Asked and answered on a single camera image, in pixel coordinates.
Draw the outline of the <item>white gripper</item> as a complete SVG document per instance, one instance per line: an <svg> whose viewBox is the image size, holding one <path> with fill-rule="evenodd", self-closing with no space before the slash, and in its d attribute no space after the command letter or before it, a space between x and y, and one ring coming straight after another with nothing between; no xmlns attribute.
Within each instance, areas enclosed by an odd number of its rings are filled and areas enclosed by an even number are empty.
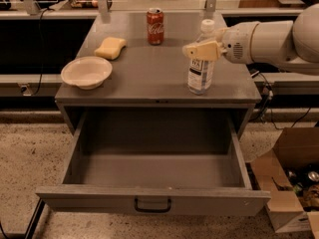
<svg viewBox="0 0 319 239"><path fill-rule="evenodd" d="M194 42L182 47L182 53L193 60L217 61L221 56L234 64L253 63L251 42L258 21L243 22L228 28L215 29L214 40Z"/></svg>

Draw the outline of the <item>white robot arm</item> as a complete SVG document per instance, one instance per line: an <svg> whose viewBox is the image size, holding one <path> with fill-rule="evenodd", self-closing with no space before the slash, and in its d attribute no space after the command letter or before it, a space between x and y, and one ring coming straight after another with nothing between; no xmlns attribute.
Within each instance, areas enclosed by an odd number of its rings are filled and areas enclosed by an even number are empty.
<svg viewBox="0 0 319 239"><path fill-rule="evenodd" d="M210 38L182 47L190 59L233 64L268 64L305 75L319 75L319 5L287 21L242 22L219 28Z"/></svg>

